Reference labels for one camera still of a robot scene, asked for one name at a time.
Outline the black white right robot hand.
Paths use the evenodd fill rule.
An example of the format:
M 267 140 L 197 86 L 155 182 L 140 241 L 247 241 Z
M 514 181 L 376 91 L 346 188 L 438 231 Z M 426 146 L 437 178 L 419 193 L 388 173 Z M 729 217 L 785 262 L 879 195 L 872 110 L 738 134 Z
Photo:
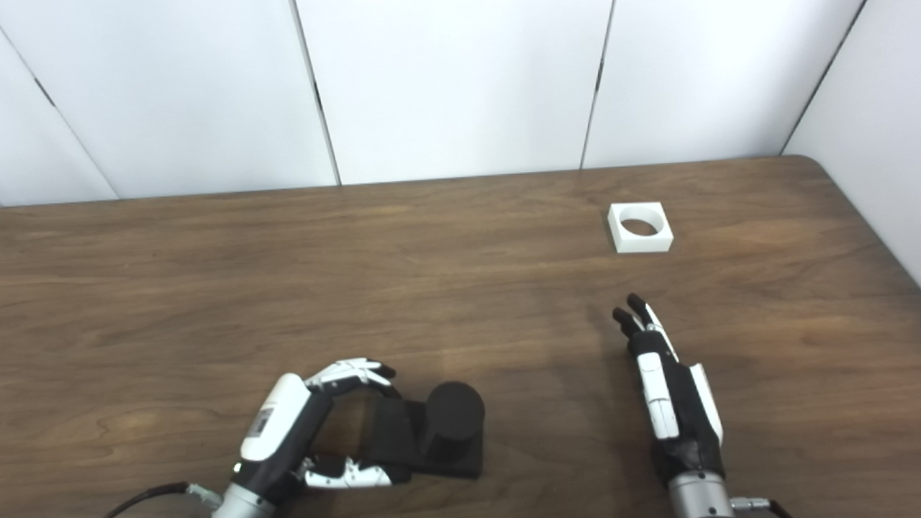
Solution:
M 681 474 L 708 472 L 726 478 L 723 426 L 702 364 L 681 362 L 654 309 L 630 293 L 628 309 L 612 318 L 627 338 L 638 368 L 641 391 L 653 430 L 651 458 L 662 485 Z

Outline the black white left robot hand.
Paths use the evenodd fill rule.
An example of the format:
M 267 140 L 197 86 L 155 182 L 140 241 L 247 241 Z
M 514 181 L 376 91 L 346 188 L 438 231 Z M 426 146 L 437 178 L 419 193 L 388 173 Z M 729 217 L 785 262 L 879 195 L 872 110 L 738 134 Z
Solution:
M 336 397 L 366 387 L 398 399 L 401 394 L 391 382 L 395 375 L 371 358 L 337 360 L 308 378 L 283 374 L 241 443 L 231 489 L 258 507 L 278 507 L 306 488 L 335 491 L 410 482 L 408 468 L 312 450 Z

